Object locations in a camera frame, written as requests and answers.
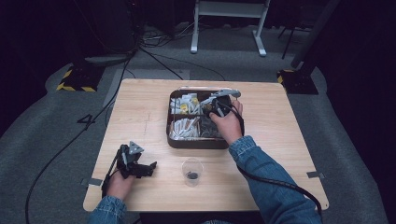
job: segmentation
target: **denim jacket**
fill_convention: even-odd
[[[251,136],[244,136],[229,147],[233,159],[246,172],[268,179],[275,179],[295,185],[290,175],[256,146]],[[321,223],[316,205],[292,189],[259,182],[247,177],[247,183],[255,203],[260,208],[266,224],[272,223]],[[125,204],[117,198],[106,196],[91,213],[88,223],[123,223]]]

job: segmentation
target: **wire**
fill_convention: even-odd
[[[133,224],[137,224],[140,222],[140,218],[138,218]]]
[[[35,187],[35,184],[37,183],[38,179],[40,176],[47,170],[47,168],[50,166],[50,164],[62,153],[64,152],[76,139],[78,139],[85,131],[88,130],[88,128],[95,123],[96,119],[112,104],[113,99],[116,97],[117,92],[120,89],[120,84],[123,79],[123,75],[125,73],[126,66],[128,65],[129,61],[131,61],[132,56],[128,59],[128,61],[124,64],[123,69],[122,69],[122,74],[119,82],[119,86],[117,87],[115,93],[111,97],[111,99],[108,101],[108,103],[99,111],[99,113],[92,119],[90,120],[85,127],[72,139],[70,140],[61,150],[59,150],[53,157],[50,159],[47,164],[41,169],[40,173],[35,177],[35,180],[33,181],[32,186],[29,188],[28,195],[26,196],[26,201],[25,201],[25,220],[26,224],[30,224],[29,221],[29,202],[30,202],[30,197],[32,195],[33,189]]]
[[[178,38],[172,38],[169,35],[157,35],[157,31],[147,31],[147,33],[149,33],[149,36],[146,37],[146,38],[145,37],[142,38],[141,45],[143,47],[145,47],[145,48],[163,47],[163,46],[165,46],[166,44],[168,44],[171,41],[176,41],[176,40],[182,39],[182,38],[184,38],[187,35],[192,35],[193,33],[186,34],[186,35],[183,35],[183,33],[186,32],[193,25],[194,25],[194,22],[189,24],[187,27],[183,28],[178,34],[176,34],[175,37],[178,37]],[[147,40],[153,40],[153,39],[158,39],[157,44],[146,43]]]
[[[132,76],[134,76],[134,78],[136,78],[136,76],[134,75],[134,73],[133,73],[133,72],[131,72],[129,69],[127,69],[126,71],[127,71],[127,72],[129,72],[129,73],[131,73],[131,74],[132,74]]]
[[[182,60],[179,60],[179,59],[176,59],[176,58],[171,58],[171,57],[163,56],[163,55],[161,55],[161,54],[156,54],[156,53],[150,53],[150,54],[155,55],[155,56],[159,56],[159,57],[163,57],[163,58],[166,58],[166,59],[174,60],[174,61],[177,61],[177,62],[181,62],[181,63],[189,63],[189,64],[192,64],[192,65],[194,65],[194,66],[197,66],[197,67],[200,67],[200,68],[204,68],[204,69],[206,69],[206,70],[209,70],[209,71],[211,71],[211,72],[214,72],[214,73],[218,74],[219,76],[221,76],[221,78],[223,79],[223,81],[225,81],[224,75],[222,75],[220,72],[218,72],[218,71],[216,71],[216,70],[214,70],[214,69],[211,69],[211,68],[208,68],[208,67],[204,67],[204,66],[202,66],[202,65],[200,65],[200,64],[197,64],[197,63],[190,63],[190,62],[182,61]]]
[[[173,74],[175,74],[177,77],[179,77],[181,80],[183,80],[183,77],[179,76],[178,73],[176,73],[174,70],[170,69],[168,66],[166,66],[164,63],[160,62],[160,60],[158,60],[156,57],[154,57],[150,52],[146,51],[145,49],[143,49],[142,47],[140,47],[141,50],[143,50],[143,52],[147,53],[151,58],[153,58],[155,61],[157,61],[158,63],[160,63],[163,67],[165,67],[166,69],[168,69],[170,72],[172,72]]]
[[[238,168],[239,172],[241,172],[242,175],[245,175],[245,176],[247,176],[247,177],[249,177],[251,179],[254,179],[254,180],[257,180],[257,181],[261,181],[261,182],[264,182],[264,183],[278,185],[278,186],[285,187],[285,188],[288,188],[288,189],[293,189],[293,190],[295,190],[297,192],[302,193],[303,195],[306,195],[309,199],[311,199],[315,203],[315,205],[317,206],[317,209],[318,209],[318,213],[320,215],[320,219],[322,219],[322,216],[321,216],[322,209],[321,209],[320,202],[318,201],[318,199],[314,195],[312,195],[306,189],[300,188],[297,185],[293,185],[293,184],[288,183],[288,182],[284,182],[284,181],[280,181],[280,180],[274,180],[274,179],[268,179],[268,178],[263,178],[263,177],[259,177],[259,176],[256,176],[256,175],[252,175],[252,174],[249,174],[248,172],[246,172],[245,170],[243,170],[241,167],[239,167],[239,166],[236,166],[236,167]]]
[[[128,59],[130,57],[131,57],[131,54],[126,54],[124,57],[119,58],[119,59],[107,60],[107,61],[103,61],[103,62],[96,62],[96,61],[87,60],[87,62],[92,64],[93,66],[108,67],[108,66],[119,64],[119,63],[125,63],[126,61],[128,61]]]
[[[113,170],[114,164],[117,161],[117,158],[120,155],[120,150],[117,150],[116,156],[114,157],[113,162],[111,162],[110,168],[108,169],[108,172],[106,174],[105,180],[103,181],[101,190],[102,190],[102,198],[104,198],[107,195],[107,190],[108,190],[108,186],[110,185],[110,178],[111,176],[113,176],[119,169],[116,169],[116,171],[113,172],[113,174],[111,174],[111,171]]]

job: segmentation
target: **person's left hand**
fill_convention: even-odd
[[[129,175],[128,178],[124,179],[120,171],[117,171],[110,178],[107,195],[124,200],[128,193],[131,191],[134,179],[134,175]]]

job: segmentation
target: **yellow black tape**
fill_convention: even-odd
[[[285,88],[285,84],[283,83],[284,78],[282,77],[282,75],[286,75],[287,73],[294,73],[294,72],[295,72],[295,70],[290,70],[290,69],[283,69],[283,70],[276,72],[277,82],[280,83],[284,87],[285,91],[287,91],[287,90]]]
[[[104,69],[90,70],[84,74],[81,70],[74,69],[71,66],[64,74],[61,82],[56,88],[57,91],[97,91],[97,85],[102,76]]]

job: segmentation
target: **chair leg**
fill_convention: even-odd
[[[191,53],[196,53],[198,51],[198,21],[199,21],[199,0],[195,1],[195,9],[194,9],[194,32],[192,34],[191,40]]]
[[[291,38],[293,37],[293,34],[294,34],[294,28],[291,29],[291,32],[290,32],[290,35],[289,35],[288,43],[286,44],[285,51],[283,51],[282,59],[285,59],[286,51],[288,51],[289,44],[290,44]]]
[[[286,30],[286,27],[285,28],[283,28],[283,31],[280,33],[280,35],[277,37],[278,39],[283,35],[283,33],[285,32],[285,30]]]

